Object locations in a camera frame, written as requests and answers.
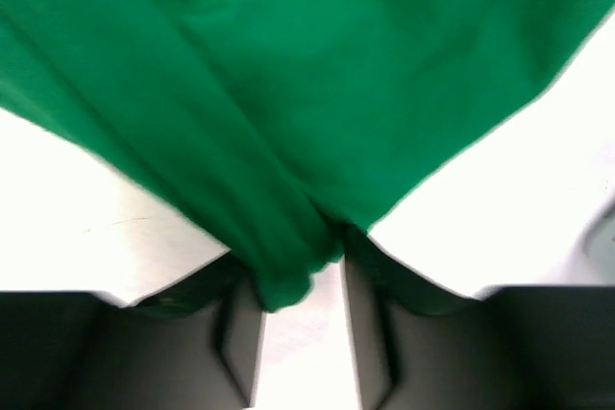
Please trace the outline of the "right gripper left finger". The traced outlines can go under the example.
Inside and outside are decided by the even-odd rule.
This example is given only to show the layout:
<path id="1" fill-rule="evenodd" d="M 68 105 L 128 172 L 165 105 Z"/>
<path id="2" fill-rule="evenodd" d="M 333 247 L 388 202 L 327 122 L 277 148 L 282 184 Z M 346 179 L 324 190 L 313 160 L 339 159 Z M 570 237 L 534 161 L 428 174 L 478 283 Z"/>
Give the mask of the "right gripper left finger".
<path id="1" fill-rule="evenodd" d="M 262 318 L 230 253 L 133 307 L 86 292 L 5 292 L 1 405 L 246 409 Z"/>

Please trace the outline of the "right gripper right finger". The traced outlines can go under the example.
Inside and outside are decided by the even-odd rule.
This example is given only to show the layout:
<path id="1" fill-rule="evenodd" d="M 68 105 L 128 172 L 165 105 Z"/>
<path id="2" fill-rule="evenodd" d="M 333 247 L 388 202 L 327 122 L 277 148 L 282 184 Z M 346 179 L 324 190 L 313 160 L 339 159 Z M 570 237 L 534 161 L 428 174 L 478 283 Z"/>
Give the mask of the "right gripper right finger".
<path id="1" fill-rule="evenodd" d="M 365 409 L 610 409 L 614 291 L 512 286 L 475 301 L 343 230 Z"/>

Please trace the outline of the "green t shirt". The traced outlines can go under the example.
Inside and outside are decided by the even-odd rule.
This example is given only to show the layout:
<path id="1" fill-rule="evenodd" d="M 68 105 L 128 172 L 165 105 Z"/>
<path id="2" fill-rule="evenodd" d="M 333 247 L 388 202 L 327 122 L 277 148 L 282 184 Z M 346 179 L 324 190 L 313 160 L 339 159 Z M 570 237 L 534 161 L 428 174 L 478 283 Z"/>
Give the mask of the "green t shirt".
<path id="1" fill-rule="evenodd" d="M 555 79 L 614 0 L 1 0 L 1 105 L 300 301 Z"/>

